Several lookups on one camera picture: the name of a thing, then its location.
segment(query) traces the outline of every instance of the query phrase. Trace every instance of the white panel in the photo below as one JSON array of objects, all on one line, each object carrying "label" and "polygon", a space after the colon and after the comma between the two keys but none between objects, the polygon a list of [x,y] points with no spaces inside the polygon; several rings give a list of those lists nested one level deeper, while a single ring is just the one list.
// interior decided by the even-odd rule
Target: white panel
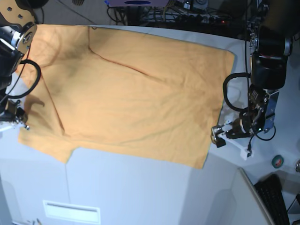
[{"label": "white panel", "polygon": [[47,217],[80,223],[101,224],[100,209],[88,206],[43,201]]}]

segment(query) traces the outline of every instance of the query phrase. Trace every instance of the table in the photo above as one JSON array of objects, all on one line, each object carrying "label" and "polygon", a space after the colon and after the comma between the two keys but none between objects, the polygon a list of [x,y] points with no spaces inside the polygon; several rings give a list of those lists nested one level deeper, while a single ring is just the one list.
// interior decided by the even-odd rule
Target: table
[{"label": "table", "polygon": [[[235,55],[232,72],[245,71],[242,40],[181,30],[101,27],[226,49]],[[3,133],[0,139],[0,175],[13,219],[22,222],[39,218],[46,225],[77,224],[46,218],[42,200],[49,200],[99,207],[104,225],[214,224],[222,210],[218,205],[226,202],[226,190],[230,188],[238,167],[244,168],[253,183],[270,172],[279,174],[284,182],[284,198],[288,207],[294,194],[300,191],[300,177],[294,170],[300,155],[298,49],[297,46],[289,59],[286,85],[279,95],[276,137],[270,142],[254,139],[254,157],[247,161],[229,143],[220,149],[212,144],[201,170],[83,148],[76,149],[64,165],[51,156],[19,144],[18,130]],[[229,99],[238,106],[246,106],[246,90],[245,79],[232,81]],[[232,111],[225,105],[220,122],[232,116]],[[247,145],[248,139],[238,142]],[[278,154],[284,157],[285,162],[283,167],[275,170],[271,160]]]}]

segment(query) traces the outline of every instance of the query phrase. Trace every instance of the green object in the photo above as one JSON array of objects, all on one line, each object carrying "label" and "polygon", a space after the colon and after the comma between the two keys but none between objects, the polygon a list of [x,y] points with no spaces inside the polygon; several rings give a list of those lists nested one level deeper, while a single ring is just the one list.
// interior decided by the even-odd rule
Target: green object
[{"label": "green object", "polygon": [[283,157],[281,155],[277,155],[273,158],[272,160],[272,166],[275,168],[275,169],[278,169],[280,168],[282,165],[283,165],[283,162],[285,160],[283,159]]}]

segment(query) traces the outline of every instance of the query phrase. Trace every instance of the orange cloth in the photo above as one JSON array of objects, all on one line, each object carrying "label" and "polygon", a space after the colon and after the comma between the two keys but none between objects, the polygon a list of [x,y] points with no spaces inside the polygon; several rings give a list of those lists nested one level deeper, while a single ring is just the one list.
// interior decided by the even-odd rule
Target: orange cloth
[{"label": "orange cloth", "polygon": [[[223,102],[228,51],[142,33],[39,25],[19,142],[66,163],[77,147],[201,168]],[[27,85],[35,70],[26,66]]]}]

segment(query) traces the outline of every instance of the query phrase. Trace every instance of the cloth fold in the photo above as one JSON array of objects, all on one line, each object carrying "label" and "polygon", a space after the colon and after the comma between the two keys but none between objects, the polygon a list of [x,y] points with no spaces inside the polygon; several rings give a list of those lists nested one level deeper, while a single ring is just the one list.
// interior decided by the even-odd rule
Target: cloth fold
[{"label": "cloth fold", "polygon": [[[222,107],[228,51],[148,34],[39,25],[19,142],[66,163],[84,147],[201,168]],[[34,68],[22,79],[30,86]]]}]

